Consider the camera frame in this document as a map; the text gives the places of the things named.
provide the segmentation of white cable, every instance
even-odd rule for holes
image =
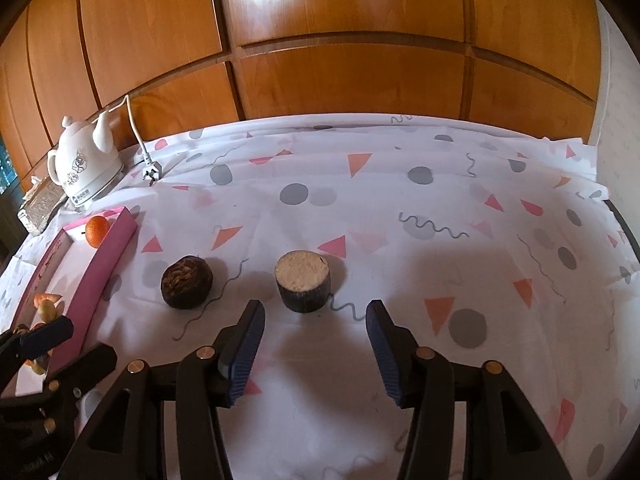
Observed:
[[[131,129],[133,130],[133,134],[136,136],[136,140],[138,141],[138,144],[140,145],[140,148],[142,149],[142,153],[143,153],[145,162],[147,164],[152,164],[153,160],[151,159],[151,156],[149,155],[149,152],[146,150],[145,142],[144,142],[144,140],[142,140],[142,137],[140,136],[140,133],[139,133],[138,129],[136,128],[136,123],[133,120],[133,113],[131,112],[131,102],[130,102],[130,99],[129,99],[129,94],[126,94],[122,98],[122,101],[120,101],[113,108],[109,108],[107,110],[107,113],[111,113],[114,110],[116,110],[117,108],[120,108],[124,103],[127,104],[127,112],[129,114],[129,124],[131,124]],[[95,123],[97,120],[98,120],[98,117],[96,117],[92,121],[92,123]]]

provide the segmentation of tablecloth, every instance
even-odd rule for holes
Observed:
[[[593,146],[385,114],[247,121],[147,145],[164,178],[142,182],[129,150],[127,176],[92,205],[125,205],[139,229],[86,346],[114,346],[116,374],[134,358],[173,362],[261,300],[245,396],[220,410],[237,480],[396,476],[411,413],[385,395],[363,322],[373,299],[452,362],[503,362],[575,479],[604,478],[620,458],[640,422],[640,265],[602,201]],[[79,216],[69,208],[0,278],[5,327],[47,242]],[[332,306],[283,306],[273,267],[296,249],[328,259]],[[186,254],[210,264],[212,298],[226,284],[204,310],[162,301],[162,272]]]

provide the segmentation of power plug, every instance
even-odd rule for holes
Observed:
[[[152,186],[155,182],[162,178],[162,166],[159,162],[152,162],[147,164],[143,173],[142,180],[148,180],[149,185]]]

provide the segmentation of kettle handle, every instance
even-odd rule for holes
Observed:
[[[56,184],[56,186],[62,186],[62,184],[60,184],[60,180],[58,179],[58,174],[56,173],[57,152],[58,150],[51,150],[49,153],[47,153],[47,169],[49,170],[51,181]]]

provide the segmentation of black clamp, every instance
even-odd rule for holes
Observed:
[[[464,480],[571,480],[551,437],[502,364],[450,363],[371,301],[367,333],[389,397],[413,408],[398,480],[447,480],[454,403],[466,402]]]
[[[264,332],[262,303],[180,362],[127,365],[78,436],[58,480],[160,480],[165,401],[175,401],[182,480],[230,480],[217,408],[242,396]]]

